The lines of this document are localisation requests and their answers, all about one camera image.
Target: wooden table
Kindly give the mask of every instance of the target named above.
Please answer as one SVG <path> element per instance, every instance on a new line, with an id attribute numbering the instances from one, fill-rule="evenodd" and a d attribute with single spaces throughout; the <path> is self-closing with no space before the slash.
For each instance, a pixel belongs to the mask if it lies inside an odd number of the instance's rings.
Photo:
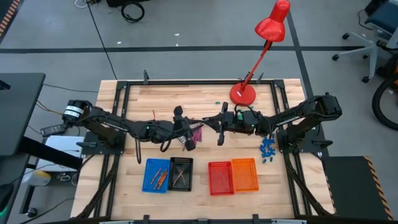
<path id="1" fill-rule="evenodd" d="M 299 79 L 286 79 L 285 89 L 290 107 L 303 101 L 304 94 Z M 96 105 L 111 111 L 117 81 L 102 81 Z M 274 105 L 269 85 L 255 85 L 257 98 L 254 110 L 268 116 L 274 115 Z M 127 119 L 156 119 L 172 121 L 173 109 L 181 105 L 184 115 L 200 119 L 214 116 L 220 112 L 221 105 L 216 101 L 227 101 L 229 110 L 232 102 L 229 99 L 230 85 L 151 85 L 133 86 L 130 89 L 127 107 Z M 279 103 L 282 103 L 280 91 L 277 92 Z M 126 139 L 126 151 L 121 156 L 116 182 L 113 220 L 142 220 L 143 215 L 150 219 L 197 219 L 197 218 L 252 218 L 259 214 L 260 218 L 293 218 L 289 186 L 283 155 L 277 153 L 273 162 L 262 163 L 259 146 L 262 138 L 244 134 L 225 133 L 223 146 L 217 146 L 218 134 L 211 128 L 203 128 L 203 141 L 197 144 L 194 151 L 182 151 L 178 140 L 172 141 L 169 150 L 159 151 L 159 145 L 142 143 L 142 164 L 136 161 L 133 138 Z M 142 192 L 142 181 L 147 158 L 192 157 L 193 180 L 191 192 L 173 192 L 152 194 Z M 234 196 L 210 196 L 208 186 L 208 163 L 211 161 L 230 161 L 234 158 L 253 157 L 256 160 L 259 178 L 259 191 L 235 194 Z M 321 160 L 312 154 L 301 154 L 303 172 L 308 188 L 315 198 L 333 212 L 333 205 Z M 75 201 L 71 216 L 79 214 L 90 201 L 98 188 L 103 156 L 95 156 L 87 162 L 80 174 Z M 303 213 L 302 196 L 296 186 L 300 211 Z M 108 193 L 105 192 L 101 207 L 104 215 Z"/>

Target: concrete floor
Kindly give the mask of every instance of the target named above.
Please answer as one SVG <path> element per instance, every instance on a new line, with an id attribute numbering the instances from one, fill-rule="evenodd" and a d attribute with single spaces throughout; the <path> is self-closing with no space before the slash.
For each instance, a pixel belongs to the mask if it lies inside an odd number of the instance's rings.
<path id="1" fill-rule="evenodd" d="M 102 48 L 87 8 L 75 7 L 73 0 L 25 0 L 1 49 L 40 49 L 39 54 L 0 54 L 0 72 L 44 72 L 45 83 L 78 90 L 98 90 L 101 80 L 113 79 L 108 59 L 103 52 L 45 53 L 45 49 Z M 254 32 L 258 21 L 266 17 L 274 0 L 150 0 L 143 2 L 146 15 L 137 24 L 123 20 L 120 12 L 110 9 L 106 1 L 92 6 L 98 29 L 106 47 L 180 47 L 263 45 Z M 357 12 L 369 0 L 291 0 L 291 14 L 299 44 L 311 46 L 303 51 L 305 67 L 300 67 L 288 24 L 285 41 L 274 46 L 291 46 L 288 50 L 270 51 L 258 72 L 264 78 L 302 78 L 303 69 L 314 94 L 329 91 L 336 95 L 343 116 L 324 123 L 325 136 L 333 140 L 331 156 L 369 156 L 376 167 L 393 215 L 398 214 L 398 151 L 396 132 L 379 124 L 371 111 L 371 97 L 382 80 L 368 84 L 361 78 L 368 74 L 368 61 L 361 56 L 331 60 L 335 52 L 317 51 L 316 47 L 358 45 L 341 39 L 348 31 L 365 33 L 358 25 Z M 183 51 L 183 52 L 113 52 L 109 53 L 120 79 L 141 79 L 146 69 L 151 78 L 237 78 L 243 77 L 259 56 L 256 50 Z M 47 107 L 63 111 L 69 99 L 95 102 L 94 93 L 75 93 L 43 87 L 40 101 Z M 30 125 L 35 129 L 61 123 L 55 114 L 35 109 Z M 41 141 L 31 130 L 26 136 Z M 75 188 L 43 187 L 35 192 L 32 206 L 39 212 L 74 196 Z M 18 201 L 9 223 L 27 218 L 17 214 Z M 32 223 L 65 220 L 72 202 L 66 202 Z"/>

